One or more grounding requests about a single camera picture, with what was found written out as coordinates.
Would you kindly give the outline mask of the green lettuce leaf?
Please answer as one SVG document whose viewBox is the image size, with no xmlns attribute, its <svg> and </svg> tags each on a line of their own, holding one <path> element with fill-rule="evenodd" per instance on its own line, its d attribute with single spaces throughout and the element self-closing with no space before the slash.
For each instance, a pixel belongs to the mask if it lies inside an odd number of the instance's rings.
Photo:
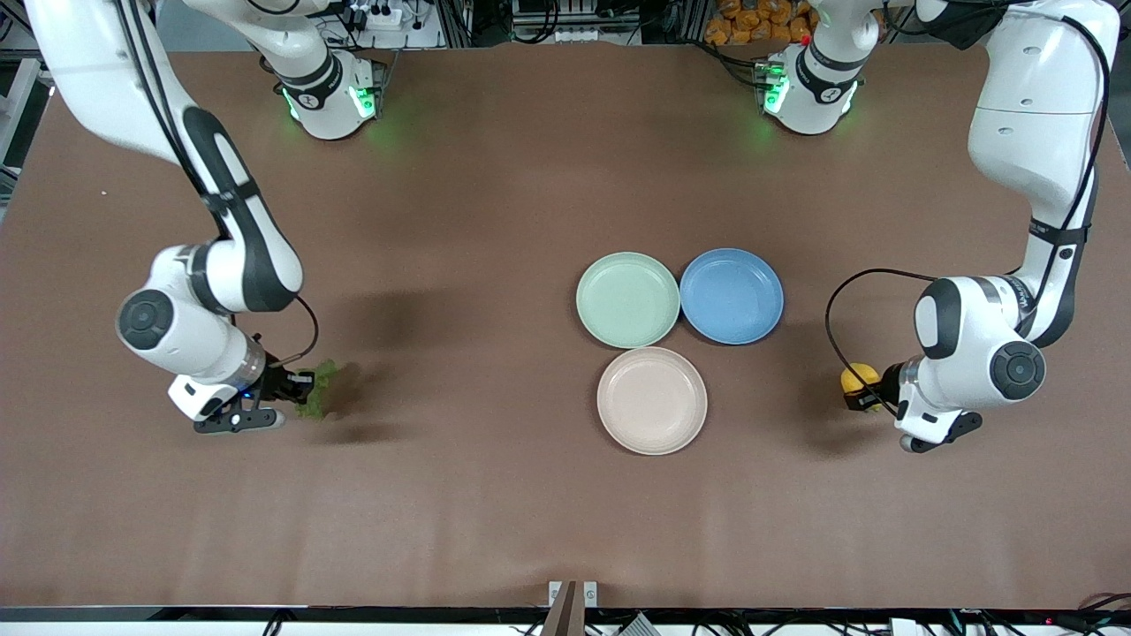
<svg viewBox="0 0 1131 636">
<path fill-rule="evenodd" d="M 334 380 L 339 373 L 339 366 L 326 359 L 316 367 L 301 367 L 293 375 L 295 383 L 302 380 L 304 398 L 296 403 L 294 411 L 300 419 L 322 421 L 331 411 L 334 397 Z"/>
</svg>

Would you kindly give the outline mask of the blue plate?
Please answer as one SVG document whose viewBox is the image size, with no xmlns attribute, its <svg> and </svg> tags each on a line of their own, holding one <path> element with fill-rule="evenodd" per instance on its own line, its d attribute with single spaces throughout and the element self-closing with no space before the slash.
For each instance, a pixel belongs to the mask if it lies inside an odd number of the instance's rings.
<svg viewBox="0 0 1131 636">
<path fill-rule="evenodd" d="M 748 345 L 780 323 L 786 299 L 782 281 L 760 256 L 739 248 L 699 253 L 679 281 L 681 310 L 703 337 L 724 345 Z"/>
</svg>

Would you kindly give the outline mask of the beige plate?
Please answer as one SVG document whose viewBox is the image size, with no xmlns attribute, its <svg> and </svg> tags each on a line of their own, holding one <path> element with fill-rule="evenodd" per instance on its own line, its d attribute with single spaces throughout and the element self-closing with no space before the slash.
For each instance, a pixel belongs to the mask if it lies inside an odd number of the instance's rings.
<svg viewBox="0 0 1131 636">
<path fill-rule="evenodd" d="M 710 395 L 696 366 L 675 351 L 625 351 L 601 373 L 599 421 L 614 442 L 658 458 L 682 452 L 702 432 Z"/>
</svg>

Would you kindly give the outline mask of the light green plate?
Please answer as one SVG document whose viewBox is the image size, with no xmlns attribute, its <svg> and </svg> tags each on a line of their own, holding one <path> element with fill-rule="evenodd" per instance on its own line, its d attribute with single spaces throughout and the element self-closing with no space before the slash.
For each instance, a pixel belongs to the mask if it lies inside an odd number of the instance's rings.
<svg viewBox="0 0 1131 636">
<path fill-rule="evenodd" d="M 640 349 L 667 337 L 681 313 L 675 276 L 658 259 L 634 251 L 607 253 L 582 273 L 576 310 L 594 338 Z"/>
</svg>

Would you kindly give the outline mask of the white power strip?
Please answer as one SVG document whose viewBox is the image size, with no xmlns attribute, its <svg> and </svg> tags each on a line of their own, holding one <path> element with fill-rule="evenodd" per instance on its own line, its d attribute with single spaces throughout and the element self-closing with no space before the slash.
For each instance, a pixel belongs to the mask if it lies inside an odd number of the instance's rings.
<svg viewBox="0 0 1131 636">
<path fill-rule="evenodd" d="M 406 11 L 399 0 L 347 0 L 342 17 L 354 32 L 400 31 L 406 24 Z"/>
</svg>

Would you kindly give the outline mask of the bag of orange items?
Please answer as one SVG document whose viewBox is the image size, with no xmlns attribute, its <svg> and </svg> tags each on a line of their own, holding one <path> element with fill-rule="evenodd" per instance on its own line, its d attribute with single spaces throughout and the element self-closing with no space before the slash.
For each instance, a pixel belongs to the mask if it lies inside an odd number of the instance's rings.
<svg viewBox="0 0 1131 636">
<path fill-rule="evenodd" d="M 713 0 L 703 41 L 713 48 L 759 41 L 805 44 L 821 20 L 808 0 Z"/>
</svg>

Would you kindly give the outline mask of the background equipment box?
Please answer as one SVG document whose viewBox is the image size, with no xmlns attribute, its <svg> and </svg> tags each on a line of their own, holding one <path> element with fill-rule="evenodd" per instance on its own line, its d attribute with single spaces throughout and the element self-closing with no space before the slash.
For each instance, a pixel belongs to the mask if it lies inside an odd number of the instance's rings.
<svg viewBox="0 0 1131 636">
<path fill-rule="evenodd" d="M 515 42 L 629 44 L 645 24 L 641 0 L 504 0 Z"/>
</svg>

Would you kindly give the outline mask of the aluminium frame profile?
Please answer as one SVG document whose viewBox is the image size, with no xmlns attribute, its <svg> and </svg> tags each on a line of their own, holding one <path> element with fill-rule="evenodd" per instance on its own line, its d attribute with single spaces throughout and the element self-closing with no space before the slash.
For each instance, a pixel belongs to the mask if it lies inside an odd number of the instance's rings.
<svg viewBox="0 0 1131 636">
<path fill-rule="evenodd" d="M 0 181 L 9 184 L 23 170 L 48 101 L 42 72 L 36 57 L 0 55 Z"/>
</svg>

